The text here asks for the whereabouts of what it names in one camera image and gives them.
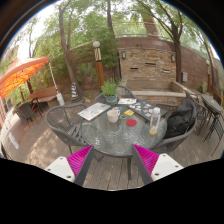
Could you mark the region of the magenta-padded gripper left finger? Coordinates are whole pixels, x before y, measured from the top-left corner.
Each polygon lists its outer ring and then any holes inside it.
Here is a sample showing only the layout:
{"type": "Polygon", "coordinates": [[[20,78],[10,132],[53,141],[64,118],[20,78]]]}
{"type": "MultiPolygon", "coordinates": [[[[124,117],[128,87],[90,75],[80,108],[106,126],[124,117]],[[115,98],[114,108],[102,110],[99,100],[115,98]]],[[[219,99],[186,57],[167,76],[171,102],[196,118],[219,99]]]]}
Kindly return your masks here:
{"type": "Polygon", "coordinates": [[[46,171],[82,186],[93,156],[94,148],[90,145],[69,157],[58,157],[46,168],[46,171]]]}

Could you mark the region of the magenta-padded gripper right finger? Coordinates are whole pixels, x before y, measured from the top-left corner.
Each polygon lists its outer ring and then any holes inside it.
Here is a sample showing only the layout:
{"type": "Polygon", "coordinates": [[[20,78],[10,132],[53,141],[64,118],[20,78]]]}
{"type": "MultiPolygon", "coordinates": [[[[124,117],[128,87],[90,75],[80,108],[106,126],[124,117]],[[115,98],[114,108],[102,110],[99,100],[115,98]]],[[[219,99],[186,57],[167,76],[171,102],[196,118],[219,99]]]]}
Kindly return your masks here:
{"type": "Polygon", "coordinates": [[[142,146],[132,145],[132,156],[145,185],[183,169],[168,154],[156,154],[142,146]]]}

